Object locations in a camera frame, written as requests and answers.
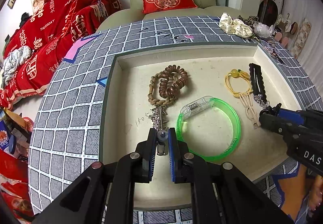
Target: blue triangle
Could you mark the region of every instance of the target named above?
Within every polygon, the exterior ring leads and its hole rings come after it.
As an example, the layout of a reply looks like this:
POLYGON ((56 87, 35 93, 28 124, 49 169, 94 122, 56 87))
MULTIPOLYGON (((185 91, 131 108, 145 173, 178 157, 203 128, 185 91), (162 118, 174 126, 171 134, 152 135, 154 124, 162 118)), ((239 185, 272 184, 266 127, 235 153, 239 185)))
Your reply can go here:
POLYGON ((100 85, 105 87, 107 85, 107 81, 108 81, 108 77, 103 77, 98 79, 96 82, 98 82, 100 85))

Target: black lace hair clip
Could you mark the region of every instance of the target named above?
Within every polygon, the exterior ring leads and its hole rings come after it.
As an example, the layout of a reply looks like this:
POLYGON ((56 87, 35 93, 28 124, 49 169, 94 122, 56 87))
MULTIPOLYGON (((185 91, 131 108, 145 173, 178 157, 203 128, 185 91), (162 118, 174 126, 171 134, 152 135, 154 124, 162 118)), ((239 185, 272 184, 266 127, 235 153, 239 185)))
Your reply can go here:
POLYGON ((250 63, 249 71, 254 99, 262 108, 266 108, 269 106, 269 101, 267 100, 266 91, 264 89, 264 81, 261 75, 261 66, 255 63, 250 63))

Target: picture frame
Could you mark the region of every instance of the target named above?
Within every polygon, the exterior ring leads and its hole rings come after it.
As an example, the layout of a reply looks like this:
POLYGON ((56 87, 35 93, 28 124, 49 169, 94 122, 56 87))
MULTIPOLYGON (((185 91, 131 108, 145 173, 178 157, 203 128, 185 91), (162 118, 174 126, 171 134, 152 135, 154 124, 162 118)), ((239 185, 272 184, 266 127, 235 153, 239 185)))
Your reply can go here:
POLYGON ((14 4, 15 4, 15 2, 16 2, 16 0, 9 0, 8 1, 8 7, 10 8, 10 9, 12 9, 13 7, 14 7, 14 4))

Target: green light-up bracelet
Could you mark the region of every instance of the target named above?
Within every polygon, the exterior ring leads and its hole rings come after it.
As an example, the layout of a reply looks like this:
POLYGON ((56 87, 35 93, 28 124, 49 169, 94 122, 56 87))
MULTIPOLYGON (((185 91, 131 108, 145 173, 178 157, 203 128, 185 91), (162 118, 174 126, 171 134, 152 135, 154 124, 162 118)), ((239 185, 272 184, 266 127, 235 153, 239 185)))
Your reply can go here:
POLYGON ((226 102, 224 102, 221 99, 215 98, 215 97, 210 97, 210 96, 205 96, 201 97, 200 99, 193 101, 187 105, 185 105, 181 110, 180 114, 177 118, 177 123, 176 123, 176 137, 177 140, 183 141, 183 136, 182 136, 182 127, 183 127, 183 122, 185 119, 188 117, 195 115, 209 107, 217 107, 218 109, 222 110, 230 119, 232 128, 233 128, 233 137, 231 144, 228 146, 228 148, 222 152, 220 155, 217 156, 201 156, 191 150, 189 148, 189 151, 191 153, 194 153, 200 157, 202 157, 205 161, 209 162, 215 162, 217 160, 223 159, 227 155, 229 155, 231 152, 235 150, 237 147, 239 140, 240 140, 240 135, 241 135, 241 125, 240 125, 240 120, 235 112, 235 110, 228 105, 226 102))

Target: table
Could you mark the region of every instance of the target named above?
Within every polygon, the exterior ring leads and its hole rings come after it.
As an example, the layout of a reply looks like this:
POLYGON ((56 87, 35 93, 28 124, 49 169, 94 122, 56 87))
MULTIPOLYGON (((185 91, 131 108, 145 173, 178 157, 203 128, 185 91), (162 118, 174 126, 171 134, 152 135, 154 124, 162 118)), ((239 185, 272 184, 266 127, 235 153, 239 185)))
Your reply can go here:
MULTIPOLYGON (((40 104, 28 162, 29 191, 34 213, 41 212, 91 163, 99 159, 99 133, 104 90, 114 56, 142 48, 191 43, 254 43, 219 28, 219 17, 164 17, 123 25, 93 34, 81 46, 75 61, 57 68, 40 104)), ((262 46, 269 46, 261 41, 262 46)), ((294 88, 304 108, 322 110, 315 86, 287 50, 276 44, 284 64, 271 58, 294 88)), ((287 159, 275 174, 295 174, 299 164, 287 159)), ((258 184, 277 205, 282 203, 271 176, 258 184)), ((192 222, 192 210, 135 211, 133 223, 192 222)))

